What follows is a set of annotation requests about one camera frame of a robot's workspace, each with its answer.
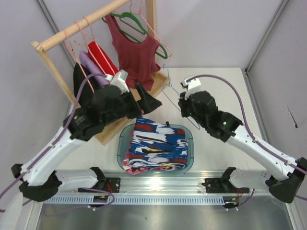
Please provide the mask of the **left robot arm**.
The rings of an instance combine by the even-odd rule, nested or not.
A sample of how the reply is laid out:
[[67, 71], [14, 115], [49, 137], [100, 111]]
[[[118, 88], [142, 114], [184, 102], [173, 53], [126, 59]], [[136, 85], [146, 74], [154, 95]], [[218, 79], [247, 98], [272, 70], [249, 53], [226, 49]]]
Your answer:
[[58, 192], [102, 190], [106, 177], [99, 167], [88, 170], [58, 170], [57, 167], [77, 148], [101, 133], [106, 126], [122, 119], [134, 119], [162, 105], [141, 84], [136, 85], [140, 100], [128, 87], [113, 84], [97, 90], [88, 107], [73, 111], [63, 122], [53, 141], [26, 164], [15, 164], [11, 170], [22, 181], [20, 192], [25, 198], [42, 202]]

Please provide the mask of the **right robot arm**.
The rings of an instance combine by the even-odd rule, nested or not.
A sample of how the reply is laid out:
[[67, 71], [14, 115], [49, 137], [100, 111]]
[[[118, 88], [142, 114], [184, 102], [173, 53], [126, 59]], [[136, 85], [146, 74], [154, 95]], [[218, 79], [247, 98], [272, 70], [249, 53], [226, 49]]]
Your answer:
[[307, 174], [307, 160], [295, 159], [256, 137], [231, 113], [220, 111], [207, 92], [182, 92], [178, 105], [182, 117], [192, 117], [213, 138], [243, 151], [270, 174], [261, 181], [271, 195], [284, 203], [292, 203]]

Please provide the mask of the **blue patterned trousers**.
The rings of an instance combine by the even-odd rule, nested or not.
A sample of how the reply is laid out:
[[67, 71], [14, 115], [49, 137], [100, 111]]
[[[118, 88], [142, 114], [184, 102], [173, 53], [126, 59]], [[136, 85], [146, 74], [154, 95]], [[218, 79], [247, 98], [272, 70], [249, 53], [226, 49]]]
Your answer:
[[181, 128], [138, 117], [123, 165], [175, 171], [187, 166], [188, 141]]

